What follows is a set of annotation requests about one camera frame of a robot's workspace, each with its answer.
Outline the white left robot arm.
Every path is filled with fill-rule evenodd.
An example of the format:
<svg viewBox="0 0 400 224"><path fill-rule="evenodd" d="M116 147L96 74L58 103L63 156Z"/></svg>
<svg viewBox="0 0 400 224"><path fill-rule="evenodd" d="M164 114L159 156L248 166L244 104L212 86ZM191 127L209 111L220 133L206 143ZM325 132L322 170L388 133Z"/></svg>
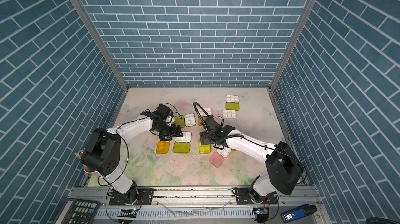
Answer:
<svg viewBox="0 0 400 224"><path fill-rule="evenodd" d="M81 163L104 181L99 185L109 186L111 196L123 205L136 204L140 197L136 183L125 172L129 162L120 165L121 145L148 131L157 131L162 141L183 137L181 127L173 121L168 123L161 118L136 118L116 128L95 129L81 156Z"/></svg>

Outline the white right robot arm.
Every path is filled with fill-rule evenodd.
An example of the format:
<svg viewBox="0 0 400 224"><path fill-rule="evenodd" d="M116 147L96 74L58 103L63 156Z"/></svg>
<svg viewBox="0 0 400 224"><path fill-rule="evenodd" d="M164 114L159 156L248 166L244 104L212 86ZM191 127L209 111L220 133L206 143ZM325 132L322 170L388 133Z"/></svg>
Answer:
<svg viewBox="0 0 400 224"><path fill-rule="evenodd" d="M261 203L267 195L275 192L291 195L301 176L307 172L285 142L260 141L229 125L203 125L203 128L201 139L213 143L214 148L241 151L265 165L267 173L256 177L249 187L249 197L255 203Z"/></svg>

